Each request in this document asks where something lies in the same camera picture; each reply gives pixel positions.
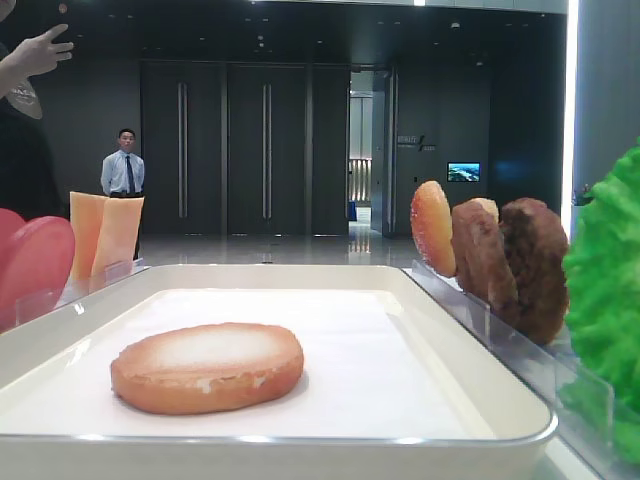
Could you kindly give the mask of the upright bread slice right rack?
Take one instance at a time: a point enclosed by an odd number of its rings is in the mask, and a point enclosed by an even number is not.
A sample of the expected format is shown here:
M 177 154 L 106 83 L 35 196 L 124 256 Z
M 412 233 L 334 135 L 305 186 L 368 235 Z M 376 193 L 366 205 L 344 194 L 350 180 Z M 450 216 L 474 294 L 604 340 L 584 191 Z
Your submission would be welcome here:
M 410 224 L 414 243 L 423 260 L 447 278 L 456 274 L 451 244 L 453 230 L 447 197 L 436 180 L 422 183 L 410 206 Z

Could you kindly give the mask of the brown meat patty inner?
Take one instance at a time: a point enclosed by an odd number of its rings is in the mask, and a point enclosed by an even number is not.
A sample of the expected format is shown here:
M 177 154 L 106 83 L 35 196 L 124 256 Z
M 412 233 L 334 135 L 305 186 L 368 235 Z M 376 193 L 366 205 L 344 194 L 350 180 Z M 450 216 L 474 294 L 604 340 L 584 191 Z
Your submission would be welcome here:
M 518 293 L 496 211 L 495 203 L 487 199 L 472 199 L 455 206 L 452 246 L 459 286 L 498 311 L 515 307 Z

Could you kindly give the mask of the brown meat patty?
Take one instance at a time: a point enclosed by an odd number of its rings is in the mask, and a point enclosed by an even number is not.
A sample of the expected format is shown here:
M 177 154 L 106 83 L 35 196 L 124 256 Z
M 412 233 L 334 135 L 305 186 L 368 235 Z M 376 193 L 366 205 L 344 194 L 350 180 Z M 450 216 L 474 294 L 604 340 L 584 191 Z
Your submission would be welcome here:
M 496 211 L 495 203 L 487 199 L 472 199 L 455 206 L 452 246 L 459 286 L 498 311 L 515 307 L 518 293 Z
M 569 307 L 563 270 L 569 244 L 560 217 L 540 200 L 520 198 L 502 207 L 500 229 L 518 290 L 516 329 L 546 345 L 561 330 Z

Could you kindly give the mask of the bread slice on tray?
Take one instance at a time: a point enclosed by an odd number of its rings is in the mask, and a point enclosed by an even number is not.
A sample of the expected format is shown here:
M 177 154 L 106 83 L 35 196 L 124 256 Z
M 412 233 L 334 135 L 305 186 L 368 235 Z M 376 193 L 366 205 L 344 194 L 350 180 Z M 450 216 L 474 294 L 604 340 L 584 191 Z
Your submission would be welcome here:
M 238 410 L 288 394 L 304 368 L 296 336 L 276 325 L 182 328 L 127 346 L 110 365 L 114 393 L 153 414 Z

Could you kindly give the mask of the orange cheese slice inner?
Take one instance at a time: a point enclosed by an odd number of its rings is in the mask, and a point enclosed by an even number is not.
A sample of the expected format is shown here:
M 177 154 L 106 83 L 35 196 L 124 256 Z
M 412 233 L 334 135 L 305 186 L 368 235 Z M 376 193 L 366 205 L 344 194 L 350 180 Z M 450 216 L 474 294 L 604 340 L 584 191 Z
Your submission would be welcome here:
M 143 204 L 143 197 L 106 200 L 92 276 L 111 265 L 133 260 Z

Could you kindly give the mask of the orange cheese slice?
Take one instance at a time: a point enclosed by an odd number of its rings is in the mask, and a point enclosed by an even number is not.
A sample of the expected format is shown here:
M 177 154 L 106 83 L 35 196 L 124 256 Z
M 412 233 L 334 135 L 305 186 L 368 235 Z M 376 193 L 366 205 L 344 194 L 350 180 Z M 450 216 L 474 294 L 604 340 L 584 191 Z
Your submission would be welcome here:
M 143 197 L 106 200 L 92 276 L 111 265 L 133 260 L 143 204 Z
M 70 273 L 72 281 L 88 279 L 96 255 L 106 196 L 71 191 L 70 223 L 75 237 L 75 253 Z

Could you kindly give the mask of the brown meat patty outer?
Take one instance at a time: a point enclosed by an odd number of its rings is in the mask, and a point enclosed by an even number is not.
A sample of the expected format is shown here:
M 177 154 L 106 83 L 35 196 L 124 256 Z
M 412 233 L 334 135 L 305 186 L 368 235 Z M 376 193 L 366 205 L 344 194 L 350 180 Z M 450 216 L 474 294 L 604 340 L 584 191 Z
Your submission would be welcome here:
M 569 244 L 560 217 L 540 200 L 520 198 L 502 207 L 500 229 L 518 290 L 516 329 L 546 345 L 561 330 L 569 307 L 563 270 Z

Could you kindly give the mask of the orange cheese slice outer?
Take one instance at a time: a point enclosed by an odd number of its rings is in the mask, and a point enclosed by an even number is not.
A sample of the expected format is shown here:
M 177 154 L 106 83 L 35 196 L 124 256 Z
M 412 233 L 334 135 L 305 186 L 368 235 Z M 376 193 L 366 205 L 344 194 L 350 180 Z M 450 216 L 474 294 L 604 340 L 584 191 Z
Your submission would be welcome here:
M 106 196 L 71 191 L 70 223 L 75 237 L 75 253 L 70 273 L 72 281 L 88 279 L 96 255 Z

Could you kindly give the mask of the red tomato slice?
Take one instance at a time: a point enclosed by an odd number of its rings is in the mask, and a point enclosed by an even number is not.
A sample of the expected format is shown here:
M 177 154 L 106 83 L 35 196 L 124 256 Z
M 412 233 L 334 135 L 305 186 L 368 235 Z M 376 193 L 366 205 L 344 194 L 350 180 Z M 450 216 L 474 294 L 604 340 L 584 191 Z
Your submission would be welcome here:
M 68 220 L 44 216 L 26 221 L 13 235 L 11 252 L 1 266 L 1 310 L 29 294 L 63 288 L 74 253 L 75 238 Z
M 5 208 L 0 210 L 1 266 L 4 266 L 4 263 L 11 252 L 13 235 L 16 234 L 25 224 L 26 221 L 18 213 Z

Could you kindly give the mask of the red tomato slice outer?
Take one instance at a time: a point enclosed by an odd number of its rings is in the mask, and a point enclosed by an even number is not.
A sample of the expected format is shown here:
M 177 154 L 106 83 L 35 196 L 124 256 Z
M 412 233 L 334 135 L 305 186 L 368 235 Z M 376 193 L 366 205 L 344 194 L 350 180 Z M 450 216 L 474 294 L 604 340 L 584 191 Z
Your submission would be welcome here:
M 11 252 L 13 235 L 16 234 L 25 224 L 26 221 L 18 213 L 5 208 L 0 210 L 1 266 L 4 266 L 4 263 Z

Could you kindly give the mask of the white rectangular tray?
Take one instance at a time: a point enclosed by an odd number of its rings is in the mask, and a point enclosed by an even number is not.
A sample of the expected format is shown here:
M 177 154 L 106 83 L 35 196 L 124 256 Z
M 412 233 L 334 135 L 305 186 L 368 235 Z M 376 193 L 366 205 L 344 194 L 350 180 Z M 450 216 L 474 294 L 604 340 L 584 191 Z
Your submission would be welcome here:
M 109 367 L 127 345 L 225 321 L 297 336 L 291 394 L 180 417 L 113 395 Z M 529 479 L 557 426 L 391 267 L 153 267 L 1 338 L 5 479 Z

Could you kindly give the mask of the man in black t-shirt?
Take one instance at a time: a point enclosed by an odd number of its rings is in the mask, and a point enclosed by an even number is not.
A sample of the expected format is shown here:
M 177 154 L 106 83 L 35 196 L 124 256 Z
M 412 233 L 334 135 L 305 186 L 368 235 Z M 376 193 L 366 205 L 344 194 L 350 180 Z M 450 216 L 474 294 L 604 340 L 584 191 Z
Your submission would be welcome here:
M 73 43 L 54 41 L 67 29 L 59 24 L 22 40 L 12 51 L 1 47 L 1 206 L 25 220 L 69 216 L 51 149 L 37 124 L 43 112 L 29 82 L 72 58 Z

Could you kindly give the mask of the clear acrylic rack left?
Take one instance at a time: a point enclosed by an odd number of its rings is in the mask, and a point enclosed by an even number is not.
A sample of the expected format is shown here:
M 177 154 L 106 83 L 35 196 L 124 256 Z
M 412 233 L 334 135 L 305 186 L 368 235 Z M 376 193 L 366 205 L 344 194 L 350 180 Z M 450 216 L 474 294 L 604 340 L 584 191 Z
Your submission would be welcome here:
M 1 310 L 1 333 L 10 331 L 43 316 L 56 308 L 77 302 L 85 296 L 126 279 L 146 268 L 142 258 L 132 262 L 119 262 L 90 278 L 68 280 L 63 288 L 45 289 L 18 299 Z

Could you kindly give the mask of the clear acrylic rack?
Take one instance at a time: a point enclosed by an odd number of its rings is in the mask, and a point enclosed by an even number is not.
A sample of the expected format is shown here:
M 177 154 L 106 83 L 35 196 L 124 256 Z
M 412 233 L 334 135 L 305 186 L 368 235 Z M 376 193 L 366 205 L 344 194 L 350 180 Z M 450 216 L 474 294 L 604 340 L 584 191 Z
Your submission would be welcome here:
M 146 268 L 142 258 L 132 262 L 119 262 L 90 278 L 68 280 L 63 288 L 45 289 L 18 299 L 1 310 L 1 333 L 10 331 L 43 316 L 56 308 L 77 302 L 85 296 L 126 279 Z
M 618 438 L 621 427 L 639 427 L 639 415 L 618 402 L 611 385 L 581 365 L 567 329 L 549 347 L 538 346 L 495 317 L 486 303 L 423 263 L 415 260 L 406 272 L 557 414 L 556 437 L 535 479 L 639 477 L 639 464 L 627 460 Z

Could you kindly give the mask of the wall display screen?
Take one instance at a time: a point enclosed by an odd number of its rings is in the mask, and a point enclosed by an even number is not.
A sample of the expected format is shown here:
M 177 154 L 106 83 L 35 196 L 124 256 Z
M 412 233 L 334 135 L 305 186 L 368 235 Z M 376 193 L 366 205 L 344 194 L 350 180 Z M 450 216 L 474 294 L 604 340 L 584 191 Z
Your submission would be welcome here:
M 480 181 L 480 164 L 474 162 L 448 162 L 447 181 L 478 183 Z

